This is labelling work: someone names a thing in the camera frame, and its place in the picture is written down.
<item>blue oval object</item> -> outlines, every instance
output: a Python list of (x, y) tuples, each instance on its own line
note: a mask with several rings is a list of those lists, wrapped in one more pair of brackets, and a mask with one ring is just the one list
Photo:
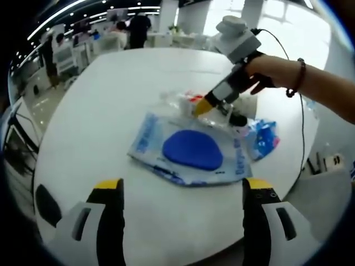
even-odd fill
[(163, 144), (163, 155), (170, 161), (213, 171), (223, 163), (217, 143), (209, 135), (195, 130), (174, 133)]

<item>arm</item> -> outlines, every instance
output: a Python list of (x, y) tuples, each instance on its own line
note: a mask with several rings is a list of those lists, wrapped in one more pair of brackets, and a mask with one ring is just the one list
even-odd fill
[[(300, 72), (300, 63), (263, 55), (254, 59), (246, 70), (250, 76), (260, 73), (269, 76), (275, 86), (292, 89)], [(262, 89), (257, 86), (252, 94), (258, 93)], [(355, 124), (354, 83), (307, 65), (305, 79), (298, 92)]]

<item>table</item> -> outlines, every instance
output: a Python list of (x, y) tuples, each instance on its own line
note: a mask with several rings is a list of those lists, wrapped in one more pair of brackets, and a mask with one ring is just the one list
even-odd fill
[[(48, 125), (35, 188), (44, 184), (65, 214), (86, 201), (99, 181), (124, 178), (127, 265), (185, 265), (232, 245), (243, 237), (241, 182), (183, 188), (138, 167), (126, 155), (160, 93), (208, 91), (231, 68), (223, 55), (199, 50), (152, 48), (101, 55), (68, 90)], [(287, 98), (282, 89), (264, 90), (257, 117), (277, 121), (281, 142), (252, 164), (252, 172), (271, 182), (284, 198), (301, 164), (300, 99)], [(305, 158), (317, 126), (305, 107)], [(36, 215), (48, 242), (54, 228)]]

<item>yellow tip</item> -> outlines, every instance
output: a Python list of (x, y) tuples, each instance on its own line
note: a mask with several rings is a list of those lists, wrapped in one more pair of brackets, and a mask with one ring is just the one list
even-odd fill
[(196, 105), (194, 117), (198, 117), (199, 115), (203, 115), (203, 114), (209, 112), (212, 108), (213, 108), (213, 106), (205, 98), (203, 98)]

